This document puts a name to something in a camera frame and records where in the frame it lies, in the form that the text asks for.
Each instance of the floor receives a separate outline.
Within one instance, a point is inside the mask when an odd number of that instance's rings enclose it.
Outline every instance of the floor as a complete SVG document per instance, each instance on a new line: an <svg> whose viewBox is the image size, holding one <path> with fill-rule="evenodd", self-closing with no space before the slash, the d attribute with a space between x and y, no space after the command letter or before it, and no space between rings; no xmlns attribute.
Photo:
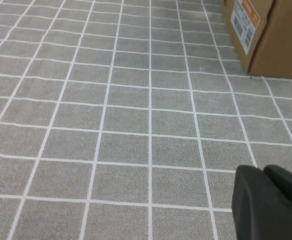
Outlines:
<svg viewBox="0 0 292 240"><path fill-rule="evenodd" d="M245 75L220 2L0 0L0 239L236 239L292 79Z"/></svg>

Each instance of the white grout line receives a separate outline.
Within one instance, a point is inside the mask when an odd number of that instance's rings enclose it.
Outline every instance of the white grout line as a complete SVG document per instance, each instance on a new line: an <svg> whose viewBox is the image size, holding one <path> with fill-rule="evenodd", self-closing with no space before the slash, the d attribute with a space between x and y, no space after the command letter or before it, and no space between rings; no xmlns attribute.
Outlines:
<svg viewBox="0 0 292 240"><path fill-rule="evenodd" d="M89 181L89 186L88 186L88 191L87 191L87 200L86 200L86 204L85 204L84 214L82 217L79 240L83 240L84 236L85 236L86 222L87 222L87 218L88 218L90 200L91 200L91 196L92 196L92 192L93 192L93 185L94 185L94 179L95 179L95 173L96 173L96 167L97 167L97 160L98 160L98 155L99 155L100 146L101 146L101 138L102 138L102 134L103 134L103 127L104 127L104 121L105 121L108 96L109 96L110 87L111 87L112 73L113 73L113 67L114 67L114 61L115 61L118 35L120 32L120 23L121 23L121 17L122 17L122 12L123 12L123 5L124 5L124 0L121 0L118 24L117 24L117 29L116 29L116 37L115 37L115 42L114 42L114 47L113 47L113 52L112 52L112 57L111 57L111 64L110 64L110 69L109 69L109 74L108 74L107 88L106 88L104 104L103 104L103 108L102 108L102 114L101 114L100 125L99 125L99 132L98 132L98 137L97 137L97 143L96 143L96 148L95 148L95 153L94 153L94 160L93 160L94 164L92 166L92 171L91 171L91 176L90 176L90 181Z"/></svg>
<svg viewBox="0 0 292 240"><path fill-rule="evenodd" d="M206 164L205 164L205 160L204 160L204 153L203 153L203 148L202 148L201 134L200 134L200 129L199 129L198 120L197 120L196 106L195 106L195 102L194 102L194 95L193 95L193 91L192 91L193 87L192 87L190 69L189 69L189 65L188 65L186 47L185 47L185 43L184 43L184 34L183 34L183 29L182 29L182 23L181 23L180 11L179 11L179 6L178 6L178 0L175 0L175 2L176 2L176 9L177 9L177 15L178 15L178 20L179 20L179 29L180 29L181 41L182 41L182 46L183 46L183 51L184 51L184 59L185 59L185 65L186 65L186 70L187 70L187 78L188 78L188 84L189 84L189 90L190 90L191 105L192 105L194 123L195 123L195 128L196 128L196 135L197 135L197 142L198 142L201 166L203 168L202 172L203 172L203 177L204 177L207 201L208 201L208 206L211 209L209 211L209 213L210 213L210 218L211 218L212 232L213 232L213 235L214 235L214 239L218 240L215 216L214 216L214 212L212 210L213 202L212 202L211 191L210 191L210 187L209 187L209 183L208 183L208 176L207 176L207 172L206 172Z"/></svg>
<svg viewBox="0 0 292 240"><path fill-rule="evenodd" d="M291 142L292 142L292 133L291 133L291 131L290 131L288 125L287 125L286 120L284 119L284 116L283 116L283 114L282 114L282 111L280 110L280 108L278 107L278 105L277 105L277 103L276 103L276 100L275 100L275 98L274 98L274 96L273 96L273 92L272 92L272 90L271 90L271 87L270 87L270 85L268 84L268 82L266 81L266 79L265 79L263 76L262 76L262 79L263 79L263 81L265 82L265 84L266 84L266 86L267 86L267 88L268 88L268 91L269 91L269 93L270 93L270 96L271 96L271 98L272 98L272 101L273 101L273 103L274 103L274 105L275 105L275 107L276 107L276 109L277 109L277 112L278 112L278 114L279 114L279 116L280 116L280 118L281 118L281 120L282 120L282 122L283 122L283 124L284 124L284 126L285 126L285 128L286 128L286 130L287 130L287 132L288 132L288 135L289 135L289 137L290 137L290 140L291 140Z"/></svg>
<svg viewBox="0 0 292 240"><path fill-rule="evenodd" d="M205 6L203 4L203 10L205 12L205 15L206 15L206 18L207 18L207 22L208 22L208 26L209 26L209 29L210 29L210 32L211 32L211 36L212 36L212 39L214 41L214 44L215 44L215 48L216 48L216 51L217 51L217 55L218 55L218 58L219 58L219 62L220 62L220 65L222 67L222 71L224 73L224 76L228 82L228 86L229 86L229 89L231 91L231 95L232 95L232 100L234 102L234 106L235 106L235 109L236 109L236 113L238 115L238 120L239 120L239 123L240 123L240 126L241 126L241 129L242 129L242 132L243 132L243 135L244 135L244 138L245 138L245 141L246 141L246 144L247 144L247 148L248 148L248 151L249 151L249 154L250 154L250 157L251 157L251 161L252 161L252 164L257 167L257 163L256 163L256 160L255 160L255 157L254 157L254 154L253 154L253 151L252 151L252 148L251 148L251 144L249 142L249 139L248 139L248 136L247 136L247 133L246 133L246 130L245 130L245 126L244 126L244 123L243 123L243 120L242 120L242 117L240 115L240 110L238 108L238 105L237 105L237 102L236 102L236 98L235 98L235 94L234 94L234 90L233 90L233 87L232 87L232 84L228 78L228 75L226 73L226 70L225 70L225 67L224 67L224 64L223 64L223 61L222 61L222 58L221 58L221 54L220 54L220 51L218 49L218 46L217 46L217 43L216 43L216 40L215 40L215 35L213 33L213 30L212 30L212 26L211 26L211 23L210 23L210 20L208 18L208 15L207 15L207 12L206 12L206 9L205 9Z"/></svg>

